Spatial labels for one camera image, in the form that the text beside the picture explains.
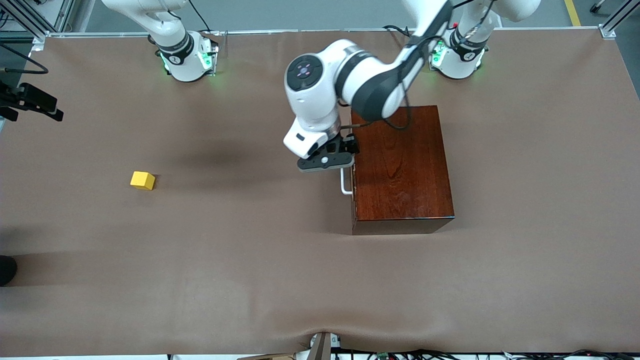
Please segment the wood grain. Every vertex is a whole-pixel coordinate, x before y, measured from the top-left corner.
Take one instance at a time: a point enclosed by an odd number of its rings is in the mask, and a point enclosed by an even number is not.
[[[389,120],[403,126],[407,113],[407,108],[400,108]],[[353,112],[351,118],[354,124],[364,122]],[[377,225],[375,233],[407,233],[402,223],[454,216],[438,108],[411,107],[411,118],[406,131],[384,122],[354,129],[360,143],[353,174],[354,233],[360,233],[356,225],[361,222],[394,220],[388,232],[385,226]],[[406,226],[411,232],[423,228],[409,223]],[[427,227],[425,232],[435,230],[433,224]]]

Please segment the metal frame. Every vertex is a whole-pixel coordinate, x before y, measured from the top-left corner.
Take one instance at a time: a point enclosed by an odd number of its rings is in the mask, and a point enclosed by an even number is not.
[[[22,25],[26,31],[30,32],[33,37],[40,41],[44,41],[48,32],[52,33],[56,31],[47,19],[24,1],[3,0],[2,7]]]
[[[551,26],[546,28],[495,28],[496,31],[502,30],[576,30],[576,29],[598,29],[598,26]],[[268,35],[278,33],[303,33],[303,32],[317,32],[317,30],[298,30],[298,29],[274,29],[274,30],[246,30],[246,31],[200,31],[201,33],[211,34],[215,36],[223,35]],[[336,30],[323,30],[323,31],[386,31],[382,28],[347,28]],[[61,33],[52,32],[47,35],[51,38],[141,38],[147,37],[149,33],[144,31],[137,32],[112,32],[112,33]]]
[[[615,29],[640,6],[640,0],[625,0],[622,5],[599,26],[603,38],[615,38]]]
[[[2,8],[26,30],[16,31],[17,34],[3,33],[3,38],[25,39],[33,37],[39,42],[44,42],[49,33],[64,31],[70,9],[74,3],[75,0],[62,0],[55,23],[51,24],[38,10],[24,0],[2,0]]]

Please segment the black bracket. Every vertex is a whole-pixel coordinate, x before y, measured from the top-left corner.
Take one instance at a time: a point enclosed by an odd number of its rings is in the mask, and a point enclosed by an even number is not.
[[[22,83],[17,88],[0,81],[0,116],[9,121],[18,120],[18,110],[35,111],[55,121],[62,121],[64,113],[56,108],[58,100],[41,89]]]
[[[358,140],[354,134],[348,134],[344,138],[338,134],[307,159],[298,159],[298,169],[302,172],[313,172],[350,167],[353,165],[353,156],[359,152]]]

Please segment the yellow floor line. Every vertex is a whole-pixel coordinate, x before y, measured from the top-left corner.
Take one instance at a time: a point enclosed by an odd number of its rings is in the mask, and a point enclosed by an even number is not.
[[[580,24],[580,19],[578,18],[578,13],[575,11],[575,5],[573,5],[573,0],[564,0],[564,5],[566,5],[566,11],[569,12],[569,18],[571,19],[572,26],[582,26]]]

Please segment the table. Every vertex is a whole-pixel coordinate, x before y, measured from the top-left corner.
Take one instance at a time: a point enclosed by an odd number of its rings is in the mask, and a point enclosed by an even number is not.
[[[496,31],[463,81],[423,72],[456,219],[436,234],[349,236],[339,172],[301,174],[281,144],[283,73],[349,38],[229,37],[214,78],[178,83],[145,38],[50,38],[26,76],[65,120],[0,136],[0,356],[637,351],[640,104],[597,29]],[[342,109],[347,122],[348,109]],[[153,192],[128,185],[159,174]]]

